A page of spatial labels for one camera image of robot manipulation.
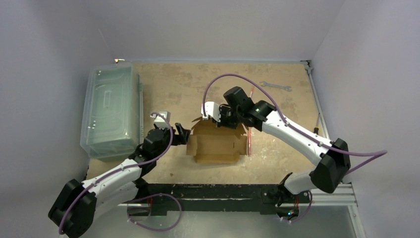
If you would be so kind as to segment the brown cardboard box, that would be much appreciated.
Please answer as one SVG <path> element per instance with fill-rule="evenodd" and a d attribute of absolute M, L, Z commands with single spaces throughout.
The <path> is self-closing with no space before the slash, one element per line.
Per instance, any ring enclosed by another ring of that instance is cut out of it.
<path fill-rule="evenodd" d="M 186 145 L 186 155 L 196 163 L 233 164 L 248 154 L 248 128 L 217 127 L 211 120 L 196 118 Z"/>

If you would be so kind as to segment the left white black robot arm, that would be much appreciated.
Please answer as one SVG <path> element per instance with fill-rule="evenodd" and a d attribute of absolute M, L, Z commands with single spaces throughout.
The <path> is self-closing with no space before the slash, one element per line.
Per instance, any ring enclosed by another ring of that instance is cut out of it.
<path fill-rule="evenodd" d="M 149 194 L 148 183 L 142 177 L 156 166 L 170 146 L 187 144 L 191 130 L 180 123 L 175 128 L 177 134 L 171 126 L 155 126 L 143 143 L 115 168 L 82 182 L 76 179 L 67 182 L 48 213 L 59 234 L 78 238 L 96 218 L 113 207 L 153 200 L 155 196 Z"/>

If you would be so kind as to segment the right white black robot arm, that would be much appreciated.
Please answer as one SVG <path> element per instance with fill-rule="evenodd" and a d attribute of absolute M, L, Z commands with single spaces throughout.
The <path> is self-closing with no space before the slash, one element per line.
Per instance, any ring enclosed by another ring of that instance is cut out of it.
<path fill-rule="evenodd" d="M 288 121 L 269 102 L 254 103 L 241 87 L 235 86 L 224 93 L 225 104 L 205 104 L 205 111 L 218 127 L 236 128 L 240 124 L 272 135 L 301 154 L 314 168 L 295 175 L 288 173 L 279 183 L 275 198 L 278 204 L 293 202 L 301 192 L 320 189 L 333 193 L 351 167 L 350 158 L 341 151 L 348 151 L 342 139 L 331 140 L 310 132 Z"/>

